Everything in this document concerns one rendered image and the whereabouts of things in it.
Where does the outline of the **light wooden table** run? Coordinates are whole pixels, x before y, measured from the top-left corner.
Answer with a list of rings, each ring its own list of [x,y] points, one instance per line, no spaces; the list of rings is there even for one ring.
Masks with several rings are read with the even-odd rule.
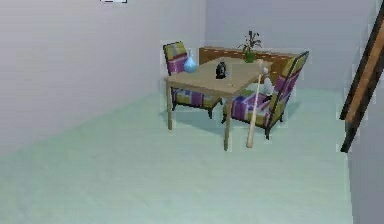
[[[220,62],[227,66],[226,77],[216,79],[215,69]],[[245,63],[239,58],[221,57],[202,64],[193,73],[180,72],[165,77],[166,101],[167,101],[167,126],[172,129],[171,96],[172,88],[190,90],[208,94],[210,96],[224,98],[227,102],[227,117],[224,134],[224,150],[228,150],[229,133],[232,109],[232,99],[250,84],[257,82],[266,68],[270,69],[272,62],[258,60],[253,63]]]

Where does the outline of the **blue glass vase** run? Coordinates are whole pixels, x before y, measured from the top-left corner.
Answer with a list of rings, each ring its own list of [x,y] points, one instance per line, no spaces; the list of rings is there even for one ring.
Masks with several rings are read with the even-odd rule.
[[[193,73],[197,69],[197,64],[193,60],[193,54],[191,49],[188,50],[187,60],[185,61],[183,68],[184,71],[188,73]]]

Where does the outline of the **wooden baseball bat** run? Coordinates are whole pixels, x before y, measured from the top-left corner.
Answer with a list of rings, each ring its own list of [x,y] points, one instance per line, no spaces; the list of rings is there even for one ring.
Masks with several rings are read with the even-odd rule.
[[[254,105],[253,105],[253,110],[252,110],[252,117],[250,120],[250,125],[249,125],[249,132],[247,136],[247,142],[246,142],[246,147],[247,148],[252,148],[253,147],[253,139],[254,139],[254,130],[255,130],[255,122],[256,122],[256,116],[257,116],[257,103],[258,103],[258,97],[259,97],[259,92],[260,92],[260,82],[261,78],[263,76],[263,60],[262,59],[257,59],[256,64],[259,66],[261,69],[261,73],[258,76],[258,81],[257,81],[257,88],[256,88],[256,93],[255,93],[255,100],[254,100]]]

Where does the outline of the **white statuette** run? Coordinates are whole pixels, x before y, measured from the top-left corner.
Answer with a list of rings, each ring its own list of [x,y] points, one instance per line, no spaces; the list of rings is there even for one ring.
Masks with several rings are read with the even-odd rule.
[[[264,84],[263,84],[263,91],[266,96],[271,96],[274,91],[274,86],[271,82],[270,76],[269,76],[269,69],[267,67],[263,68],[263,75],[264,75]]]

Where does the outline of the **green potted house plant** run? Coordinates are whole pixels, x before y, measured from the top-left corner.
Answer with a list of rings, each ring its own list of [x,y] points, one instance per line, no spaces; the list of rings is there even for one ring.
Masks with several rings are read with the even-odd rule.
[[[261,47],[262,41],[259,39],[259,34],[253,32],[252,30],[248,31],[248,35],[245,37],[245,42],[239,45],[239,48],[242,49],[244,54],[244,61],[246,63],[253,63],[255,60],[255,53],[253,52],[255,47]]]

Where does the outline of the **brown wooden sideboard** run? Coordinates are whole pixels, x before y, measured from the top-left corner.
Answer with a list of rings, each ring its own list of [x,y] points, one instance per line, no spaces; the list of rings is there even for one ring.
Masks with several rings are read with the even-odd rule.
[[[254,61],[246,62],[246,54],[240,49],[223,47],[200,47],[198,51],[199,66],[198,73],[202,73],[206,78],[214,80],[216,77],[217,65],[224,61],[228,74],[224,78],[225,83],[231,80],[236,84],[245,82],[256,82],[262,72],[262,68],[256,63],[262,60],[269,69],[270,79],[273,84],[280,75],[289,67],[296,57],[296,54],[284,54],[270,51],[252,51]]]

